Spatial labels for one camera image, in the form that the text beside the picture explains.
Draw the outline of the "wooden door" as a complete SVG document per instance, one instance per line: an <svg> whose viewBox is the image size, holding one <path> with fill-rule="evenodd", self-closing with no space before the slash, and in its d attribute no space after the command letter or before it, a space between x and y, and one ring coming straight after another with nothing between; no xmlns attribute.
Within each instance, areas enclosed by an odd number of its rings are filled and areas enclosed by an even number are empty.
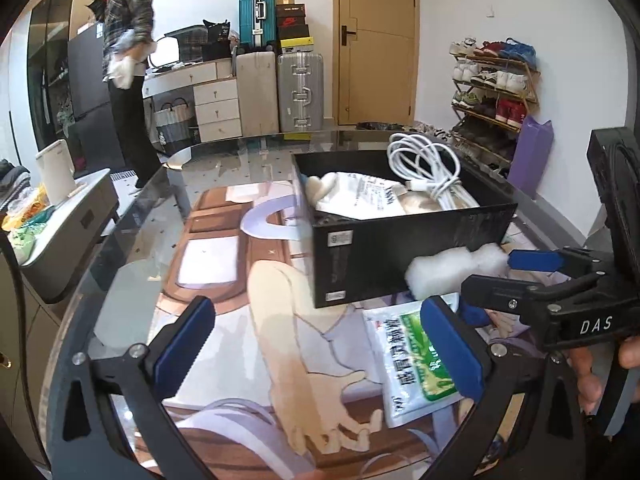
<svg viewBox="0 0 640 480"><path fill-rule="evenodd" d="M341 126L412 121L420 0L334 0L334 115Z"/></svg>

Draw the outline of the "black cardboard box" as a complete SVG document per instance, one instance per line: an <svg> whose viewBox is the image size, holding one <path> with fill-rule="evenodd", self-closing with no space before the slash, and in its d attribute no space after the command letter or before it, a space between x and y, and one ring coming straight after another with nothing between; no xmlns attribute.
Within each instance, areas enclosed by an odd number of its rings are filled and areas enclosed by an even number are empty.
<svg viewBox="0 0 640 480"><path fill-rule="evenodd" d="M367 220L322 214L306 199L304 177L344 171L393 180L386 154L295 154L292 166L298 232L309 255L306 273L317 308L403 292L405 273L416 257L501 243L518 206L511 192L465 162L462 184L480 204L477 208Z"/></svg>

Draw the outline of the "woven basket under desk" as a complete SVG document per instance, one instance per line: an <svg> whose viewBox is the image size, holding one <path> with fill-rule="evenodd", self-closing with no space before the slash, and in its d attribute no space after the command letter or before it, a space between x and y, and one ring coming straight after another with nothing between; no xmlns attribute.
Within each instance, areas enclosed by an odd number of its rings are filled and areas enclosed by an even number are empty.
<svg viewBox="0 0 640 480"><path fill-rule="evenodd" d="M154 113L155 125L163 146L186 143L193 139L194 107L183 98L165 102Z"/></svg>

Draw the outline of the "white drawer desk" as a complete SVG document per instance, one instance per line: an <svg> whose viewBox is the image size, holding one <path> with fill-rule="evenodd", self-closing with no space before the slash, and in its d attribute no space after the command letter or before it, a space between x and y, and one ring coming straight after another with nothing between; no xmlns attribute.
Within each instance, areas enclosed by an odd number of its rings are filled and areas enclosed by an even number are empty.
<svg viewBox="0 0 640 480"><path fill-rule="evenodd" d="M242 136L238 84L232 59L195 63L145 78L143 96L190 90L198 134L202 142L239 139Z"/></svg>

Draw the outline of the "white electric kettle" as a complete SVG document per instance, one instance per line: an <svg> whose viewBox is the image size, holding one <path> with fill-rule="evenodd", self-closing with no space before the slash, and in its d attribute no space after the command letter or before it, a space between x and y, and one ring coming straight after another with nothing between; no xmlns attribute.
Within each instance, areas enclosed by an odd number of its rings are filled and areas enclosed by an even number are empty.
<svg viewBox="0 0 640 480"><path fill-rule="evenodd" d="M63 203L75 191L75 166L65 140L57 140L38 152L36 165L52 205Z"/></svg>

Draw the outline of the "purple paper bag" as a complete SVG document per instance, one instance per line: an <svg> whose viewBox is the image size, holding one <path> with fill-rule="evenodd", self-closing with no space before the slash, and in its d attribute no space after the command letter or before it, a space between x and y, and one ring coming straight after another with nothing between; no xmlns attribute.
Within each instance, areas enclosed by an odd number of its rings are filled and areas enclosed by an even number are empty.
<svg viewBox="0 0 640 480"><path fill-rule="evenodd" d="M539 182L546 169L554 138L552 121L542 124L526 116L518 135L518 144L508 175L508 181L535 198Z"/></svg>

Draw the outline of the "green white medicine packet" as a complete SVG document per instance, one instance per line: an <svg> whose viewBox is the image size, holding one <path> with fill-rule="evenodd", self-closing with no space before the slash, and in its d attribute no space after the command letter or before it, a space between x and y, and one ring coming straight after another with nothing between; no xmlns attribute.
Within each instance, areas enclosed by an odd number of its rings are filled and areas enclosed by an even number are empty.
<svg viewBox="0 0 640 480"><path fill-rule="evenodd" d="M392 296L362 304L362 316L383 388L386 426L398 428L462 400L421 324L420 301Z"/></svg>

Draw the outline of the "white medicine sachet pack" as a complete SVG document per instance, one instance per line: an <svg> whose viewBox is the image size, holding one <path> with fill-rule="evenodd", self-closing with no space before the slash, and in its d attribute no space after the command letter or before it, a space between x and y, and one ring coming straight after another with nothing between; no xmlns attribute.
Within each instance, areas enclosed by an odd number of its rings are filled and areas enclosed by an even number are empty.
<svg viewBox="0 0 640 480"><path fill-rule="evenodd" d="M398 196L405 189L402 184L356 172L336 172L336 175L334 188L320 200L315 210L354 220L406 214Z"/></svg>

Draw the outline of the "anime print table mat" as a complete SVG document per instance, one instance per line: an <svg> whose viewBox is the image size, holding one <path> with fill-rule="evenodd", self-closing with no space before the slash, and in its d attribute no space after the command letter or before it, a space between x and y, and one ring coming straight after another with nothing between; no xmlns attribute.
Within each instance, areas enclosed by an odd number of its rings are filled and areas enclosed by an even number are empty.
<svg viewBox="0 0 640 480"><path fill-rule="evenodd" d="M96 320L93 359L149 344L196 296L213 301L213 330L164 408L221 479L415 479L471 402L427 388L391 396L378 336L418 311L407 295L314 306L307 256L285 181L159 198L129 209L134 232Z"/></svg>

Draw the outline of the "person in plaid shirt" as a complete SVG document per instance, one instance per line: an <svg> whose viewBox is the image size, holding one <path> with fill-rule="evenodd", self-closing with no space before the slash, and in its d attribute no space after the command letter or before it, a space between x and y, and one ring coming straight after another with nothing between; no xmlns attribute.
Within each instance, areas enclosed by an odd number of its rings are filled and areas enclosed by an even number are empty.
<svg viewBox="0 0 640 480"><path fill-rule="evenodd" d="M89 9L103 25L102 76L118 142L140 190L160 169L142 96L146 59L155 49L153 0L91 0Z"/></svg>

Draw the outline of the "shoe rack with shoes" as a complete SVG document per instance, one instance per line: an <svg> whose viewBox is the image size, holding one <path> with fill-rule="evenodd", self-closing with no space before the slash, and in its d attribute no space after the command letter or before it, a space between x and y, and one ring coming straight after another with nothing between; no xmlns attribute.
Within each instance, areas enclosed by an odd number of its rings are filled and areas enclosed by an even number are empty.
<svg viewBox="0 0 640 480"><path fill-rule="evenodd" d="M454 145L497 171L513 162L524 120L539 107L537 52L513 38L477 42L468 37L449 46L454 58L450 106L458 118Z"/></svg>

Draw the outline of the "grey tv cabinet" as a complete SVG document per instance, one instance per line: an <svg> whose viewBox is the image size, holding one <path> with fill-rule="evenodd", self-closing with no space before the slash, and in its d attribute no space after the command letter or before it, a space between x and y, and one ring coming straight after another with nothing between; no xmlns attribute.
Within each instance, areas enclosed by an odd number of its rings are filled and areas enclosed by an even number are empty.
<svg viewBox="0 0 640 480"><path fill-rule="evenodd" d="M53 208L32 252L18 265L42 304L56 304L70 294L108 222L117 219L118 196L110 170L87 174L76 184L70 197Z"/></svg>

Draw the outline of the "white foam block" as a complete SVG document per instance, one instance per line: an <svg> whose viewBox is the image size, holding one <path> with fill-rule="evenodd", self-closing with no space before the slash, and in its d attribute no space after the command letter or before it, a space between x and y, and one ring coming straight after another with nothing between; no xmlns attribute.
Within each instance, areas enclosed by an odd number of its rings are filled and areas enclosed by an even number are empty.
<svg viewBox="0 0 640 480"><path fill-rule="evenodd" d="M473 274L503 276L508 255L497 244L485 244L475 252L455 247L436 255L416 257L408 266L405 280L416 300L460 292L461 284Z"/></svg>

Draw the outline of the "white blue plush toy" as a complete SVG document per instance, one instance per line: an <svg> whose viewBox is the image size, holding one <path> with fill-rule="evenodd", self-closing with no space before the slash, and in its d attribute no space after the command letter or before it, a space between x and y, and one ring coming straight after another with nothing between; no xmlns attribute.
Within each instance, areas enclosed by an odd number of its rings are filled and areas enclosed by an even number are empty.
<svg viewBox="0 0 640 480"><path fill-rule="evenodd" d="M307 202L315 207L327 196L335 186L337 175L335 172L329 172L322 177L311 176L305 181L305 195Z"/></svg>

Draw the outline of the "teal suitcase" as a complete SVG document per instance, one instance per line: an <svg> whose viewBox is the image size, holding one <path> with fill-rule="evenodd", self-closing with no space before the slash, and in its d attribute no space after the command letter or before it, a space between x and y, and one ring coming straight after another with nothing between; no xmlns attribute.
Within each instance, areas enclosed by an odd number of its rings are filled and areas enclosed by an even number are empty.
<svg viewBox="0 0 640 480"><path fill-rule="evenodd" d="M277 50L276 0L239 0L238 53Z"/></svg>

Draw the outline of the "stack of shoe boxes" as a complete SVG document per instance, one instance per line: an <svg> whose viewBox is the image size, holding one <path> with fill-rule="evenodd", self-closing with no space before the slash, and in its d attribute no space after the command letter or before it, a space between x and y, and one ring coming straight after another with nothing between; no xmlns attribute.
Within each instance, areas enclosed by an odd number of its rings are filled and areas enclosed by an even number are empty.
<svg viewBox="0 0 640 480"><path fill-rule="evenodd" d="M314 50L314 37L309 31L305 3L296 0L276 0L276 18L282 53Z"/></svg>

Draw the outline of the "white suitcase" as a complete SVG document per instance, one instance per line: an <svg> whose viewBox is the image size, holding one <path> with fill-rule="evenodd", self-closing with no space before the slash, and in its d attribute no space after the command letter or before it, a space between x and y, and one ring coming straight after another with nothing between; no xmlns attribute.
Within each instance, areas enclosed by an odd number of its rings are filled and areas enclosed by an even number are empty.
<svg viewBox="0 0 640 480"><path fill-rule="evenodd" d="M236 58L236 82L243 136L279 132L277 57L272 51L252 52Z"/></svg>

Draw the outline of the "black refrigerator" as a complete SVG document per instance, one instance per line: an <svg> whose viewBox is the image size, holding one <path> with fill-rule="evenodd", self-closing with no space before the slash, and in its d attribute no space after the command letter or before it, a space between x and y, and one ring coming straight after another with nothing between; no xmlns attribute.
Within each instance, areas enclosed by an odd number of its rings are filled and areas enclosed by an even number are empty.
<svg viewBox="0 0 640 480"><path fill-rule="evenodd" d="M115 131L110 95L102 76L102 25L90 24L68 43L70 97L78 137L89 172L126 168Z"/></svg>

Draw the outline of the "silver aluminium suitcase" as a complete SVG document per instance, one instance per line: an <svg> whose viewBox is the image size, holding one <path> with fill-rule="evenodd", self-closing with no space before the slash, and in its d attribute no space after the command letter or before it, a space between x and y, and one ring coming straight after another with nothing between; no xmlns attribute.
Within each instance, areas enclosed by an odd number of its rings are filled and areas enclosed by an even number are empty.
<svg viewBox="0 0 640 480"><path fill-rule="evenodd" d="M323 126L323 58L316 52L278 56L279 119L282 132L318 131Z"/></svg>

